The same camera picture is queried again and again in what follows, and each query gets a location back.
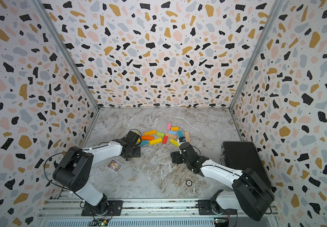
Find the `red block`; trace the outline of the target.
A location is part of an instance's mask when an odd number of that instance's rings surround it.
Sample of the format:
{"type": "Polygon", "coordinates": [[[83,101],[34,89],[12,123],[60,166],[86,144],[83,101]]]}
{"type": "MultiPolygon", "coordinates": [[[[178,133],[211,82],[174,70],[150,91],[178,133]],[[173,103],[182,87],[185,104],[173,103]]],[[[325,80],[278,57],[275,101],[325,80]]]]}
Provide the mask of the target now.
{"type": "Polygon", "coordinates": [[[168,141],[169,141],[169,137],[165,135],[163,137],[163,144],[167,144],[168,141]]]}

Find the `small amber block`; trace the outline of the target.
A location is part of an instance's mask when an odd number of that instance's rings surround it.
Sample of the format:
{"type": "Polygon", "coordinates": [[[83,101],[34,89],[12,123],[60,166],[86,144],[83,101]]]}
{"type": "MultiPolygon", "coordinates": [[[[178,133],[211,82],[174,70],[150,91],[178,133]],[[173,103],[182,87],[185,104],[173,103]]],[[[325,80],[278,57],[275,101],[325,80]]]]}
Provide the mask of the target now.
{"type": "Polygon", "coordinates": [[[179,131],[180,129],[179,129],[179,127],[171,127],[170,130],[172,130],[172,131],[179,131]]]}

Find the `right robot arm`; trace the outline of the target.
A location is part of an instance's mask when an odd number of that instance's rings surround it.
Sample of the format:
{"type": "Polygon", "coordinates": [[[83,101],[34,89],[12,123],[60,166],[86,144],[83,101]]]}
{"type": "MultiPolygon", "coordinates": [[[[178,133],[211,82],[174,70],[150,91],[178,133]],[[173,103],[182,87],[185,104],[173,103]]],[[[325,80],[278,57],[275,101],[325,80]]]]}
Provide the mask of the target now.
{"type": "Polygon", "coordinates": [[[188,142],[182,143],[170,156],[173,164],[185,164],[192,173],[219,181],[233,190],[233,196],[218,190],[207,206],[210,212],[242,210],[255,221],[271,214],[270,206],[275,197],[254,144],[225,141],[221,148],[224,164],[199,155],[198,148],[188,142]]]}

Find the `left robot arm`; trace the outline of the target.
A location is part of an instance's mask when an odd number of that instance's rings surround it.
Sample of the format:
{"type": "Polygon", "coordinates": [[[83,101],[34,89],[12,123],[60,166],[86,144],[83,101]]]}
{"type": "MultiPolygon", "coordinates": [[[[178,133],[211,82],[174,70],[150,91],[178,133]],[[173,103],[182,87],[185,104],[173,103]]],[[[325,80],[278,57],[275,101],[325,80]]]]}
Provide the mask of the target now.
{"type": "Polygon", "coordinates": [[[89,181],[94,164],[121,156],[130,160],[140,156],[141,133],[129,131],[123,138],[91,148],[71,147],[55,168],[53,180],[75,193],[94,208],[106,205],[104,194],[89,181]]]}

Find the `teal short block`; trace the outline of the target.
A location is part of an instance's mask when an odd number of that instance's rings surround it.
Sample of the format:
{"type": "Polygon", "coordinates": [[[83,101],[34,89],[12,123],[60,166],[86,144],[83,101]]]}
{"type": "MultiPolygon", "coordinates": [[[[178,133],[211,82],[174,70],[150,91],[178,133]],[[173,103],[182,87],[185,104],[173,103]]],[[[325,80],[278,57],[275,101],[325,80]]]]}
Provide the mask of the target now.
{"type": "Polygon", "coordinates": [[[144,140],[144,141],[141,142],[140,146],[141,146],[141,147],[142,147],[142,146],[147,146],[147,145],[149,145],[149,144],[150,144],[149,141],[144,140]]]}

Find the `beige wooden block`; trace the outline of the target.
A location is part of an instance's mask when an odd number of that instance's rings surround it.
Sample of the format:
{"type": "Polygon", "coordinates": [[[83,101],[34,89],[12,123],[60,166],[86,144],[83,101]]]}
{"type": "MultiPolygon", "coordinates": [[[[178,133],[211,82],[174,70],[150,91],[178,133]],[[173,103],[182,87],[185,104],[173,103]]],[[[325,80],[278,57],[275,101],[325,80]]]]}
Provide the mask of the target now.
{"type": "Polygon", "coordinates": [[[189,134],[189,132],[185,132],[185,133],[184,133],[184,136],[185,136],[185,141],[186,141],[186,142],[190,142],[190,141],[191,141],[191,138],[190,138],[190,134],[189,134]]]}

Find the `lime yellow block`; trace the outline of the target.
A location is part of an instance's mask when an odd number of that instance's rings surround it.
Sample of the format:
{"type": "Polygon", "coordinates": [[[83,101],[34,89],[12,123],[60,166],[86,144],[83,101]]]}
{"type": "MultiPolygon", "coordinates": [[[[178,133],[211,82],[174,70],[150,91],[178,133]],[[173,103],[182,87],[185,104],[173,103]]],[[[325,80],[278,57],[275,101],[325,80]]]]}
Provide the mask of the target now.
{"type": "Polygon", "coordinates": [[[177,147],[180,146],[179,143],[177,142],[177,140],[174,140],[174,139],[170,139],[170,143],[177,146],[177,147]]]}

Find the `amber orange block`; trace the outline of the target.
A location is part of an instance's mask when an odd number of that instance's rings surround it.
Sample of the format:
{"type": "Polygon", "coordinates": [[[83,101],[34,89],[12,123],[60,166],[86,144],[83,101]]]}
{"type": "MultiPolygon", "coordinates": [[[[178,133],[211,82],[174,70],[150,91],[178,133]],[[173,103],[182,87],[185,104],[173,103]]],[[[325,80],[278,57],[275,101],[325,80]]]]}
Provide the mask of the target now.
{"type": "Polygon", "coordinates": [[[145,136],[152,136],[152,135],[156,135],[157,131],[156,130],[151,130],[151,131],[147,131],[144,132],[145,136]]]}

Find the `tan wooden block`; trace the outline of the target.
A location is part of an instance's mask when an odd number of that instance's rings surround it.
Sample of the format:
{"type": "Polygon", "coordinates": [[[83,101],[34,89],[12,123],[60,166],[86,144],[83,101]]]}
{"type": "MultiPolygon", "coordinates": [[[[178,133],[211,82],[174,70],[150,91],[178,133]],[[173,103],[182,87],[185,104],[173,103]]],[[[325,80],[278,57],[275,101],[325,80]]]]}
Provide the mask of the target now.
{"type": "Polygon", "coordinates": [[[165,134],[165,136],[167,136],[168,138],[174,139],[174,140],[177,139],[177,135],[173,135],[173,134],[170,134],[168,132],[165,134]]]}

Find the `colourful card box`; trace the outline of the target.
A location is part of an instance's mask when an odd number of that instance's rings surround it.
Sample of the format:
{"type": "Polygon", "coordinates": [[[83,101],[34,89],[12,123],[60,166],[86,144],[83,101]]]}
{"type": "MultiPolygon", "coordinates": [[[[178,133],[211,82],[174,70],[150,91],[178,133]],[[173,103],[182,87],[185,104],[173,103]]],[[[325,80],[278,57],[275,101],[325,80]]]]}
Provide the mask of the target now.
{"type": "Polygon", "coordinates": [[[110,169],[111,171],[115,172],[115,173],[119,173],[120,170],[123,168],[123,164],[115,159],[112,159],[108,164],[107,164],[107,168],[110,169]]]}

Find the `light blue block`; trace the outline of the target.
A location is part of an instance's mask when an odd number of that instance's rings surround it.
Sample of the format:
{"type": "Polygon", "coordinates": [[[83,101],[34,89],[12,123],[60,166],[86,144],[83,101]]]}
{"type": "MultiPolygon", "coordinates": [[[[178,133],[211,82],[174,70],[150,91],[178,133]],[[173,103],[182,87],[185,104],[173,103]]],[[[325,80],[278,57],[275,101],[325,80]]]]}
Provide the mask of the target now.
{"type": "Polygon", "coordinates": [[[172,130],[169,130],[168,133],[169,134],[172,134],[172,135],[177,135],[177,132],[176,131],[172,131],[172,130]]]}

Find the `poker chip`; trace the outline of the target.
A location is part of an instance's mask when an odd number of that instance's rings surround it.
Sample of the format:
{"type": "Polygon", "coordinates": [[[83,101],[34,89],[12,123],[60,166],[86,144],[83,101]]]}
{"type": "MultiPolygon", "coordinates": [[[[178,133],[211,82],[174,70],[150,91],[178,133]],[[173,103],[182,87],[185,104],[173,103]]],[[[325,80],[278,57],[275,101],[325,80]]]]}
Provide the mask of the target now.
{"type": "Polygon", "coordinates": [[[187,181],[186,181],[186,185],[187,185],[188,187],[192,186],[192,181],[191,181],[191,180],[187,180],[187,181]]]}

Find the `green block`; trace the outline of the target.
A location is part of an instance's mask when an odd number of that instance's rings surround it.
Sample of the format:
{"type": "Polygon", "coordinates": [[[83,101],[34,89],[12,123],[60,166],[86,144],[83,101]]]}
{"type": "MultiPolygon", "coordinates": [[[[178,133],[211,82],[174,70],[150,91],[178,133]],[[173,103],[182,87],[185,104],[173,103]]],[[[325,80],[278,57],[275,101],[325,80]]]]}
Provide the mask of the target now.
{"type": "Polygon", "coordinates": [[[156,133],[156,136],[163,138],[165,136],[165,134],[162,133],[162,132],[157,132],[156,133]]]}

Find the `pink block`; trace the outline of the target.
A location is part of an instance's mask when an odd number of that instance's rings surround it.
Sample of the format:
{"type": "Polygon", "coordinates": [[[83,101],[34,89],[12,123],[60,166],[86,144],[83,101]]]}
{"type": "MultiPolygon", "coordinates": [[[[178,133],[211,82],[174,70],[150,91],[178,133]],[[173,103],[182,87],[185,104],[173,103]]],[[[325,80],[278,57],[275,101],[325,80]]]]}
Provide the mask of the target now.
{"type": "Polygon", "coordinates": [[[172,126],[172,124],[171,123],[168,123],[166,130],[169,131],[171,129],[171,126],[172,126]]]}

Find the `black case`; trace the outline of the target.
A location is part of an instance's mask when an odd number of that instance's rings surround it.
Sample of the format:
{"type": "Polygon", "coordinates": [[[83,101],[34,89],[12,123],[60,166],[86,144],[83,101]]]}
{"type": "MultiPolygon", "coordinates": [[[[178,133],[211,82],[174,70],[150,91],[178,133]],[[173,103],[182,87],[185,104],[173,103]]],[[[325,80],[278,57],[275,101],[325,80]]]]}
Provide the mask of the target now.
{"type": "Polygon", "coordinates": [[[225,141],[221,145],[224,166],[237,170],[253,169],[271,189],[271,182],[252,142],[225,141]]]}

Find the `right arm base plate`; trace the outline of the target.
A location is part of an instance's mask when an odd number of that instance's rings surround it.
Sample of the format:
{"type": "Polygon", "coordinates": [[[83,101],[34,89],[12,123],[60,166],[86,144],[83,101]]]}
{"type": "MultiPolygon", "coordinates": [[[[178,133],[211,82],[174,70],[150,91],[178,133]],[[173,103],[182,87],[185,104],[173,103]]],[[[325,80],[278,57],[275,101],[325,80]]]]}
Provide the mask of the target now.
{"type": "Polygon", "coordinates": [[[212,208],[210,200],[198,200],[195,208],[199,210],[199,215],[236,215],[237,210],[234,209],[219,209],[219,211],[215,211],[212,208]]]}

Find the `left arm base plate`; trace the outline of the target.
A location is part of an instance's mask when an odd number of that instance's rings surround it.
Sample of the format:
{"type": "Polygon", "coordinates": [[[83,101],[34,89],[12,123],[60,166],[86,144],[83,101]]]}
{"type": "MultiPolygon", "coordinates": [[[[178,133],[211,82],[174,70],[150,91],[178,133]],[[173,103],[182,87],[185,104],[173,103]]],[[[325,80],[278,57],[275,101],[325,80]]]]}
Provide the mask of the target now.
{"type": "Polygon", "coordinates": [[[111,217],[120,216],[123,207],[122,200],[108,200],[101,201],[97,206],[92,206],[88,202],[85,202],[81,216],[83,217],[111,217]]]}

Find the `aluminium rail frame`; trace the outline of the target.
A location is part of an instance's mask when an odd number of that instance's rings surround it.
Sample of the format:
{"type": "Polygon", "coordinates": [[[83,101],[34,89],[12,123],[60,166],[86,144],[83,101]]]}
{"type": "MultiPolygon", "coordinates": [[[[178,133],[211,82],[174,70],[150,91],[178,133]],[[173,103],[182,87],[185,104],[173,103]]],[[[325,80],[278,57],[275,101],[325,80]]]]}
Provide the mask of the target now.
{"type": "Polygon", "coordinates": [[[78,199],[48,200],[38,216],[39,227],[281,227],[272,206],[259,221],[242,210],[216,214],[208,199],[112,199],[102,215],[83,210],[78,199]]]}

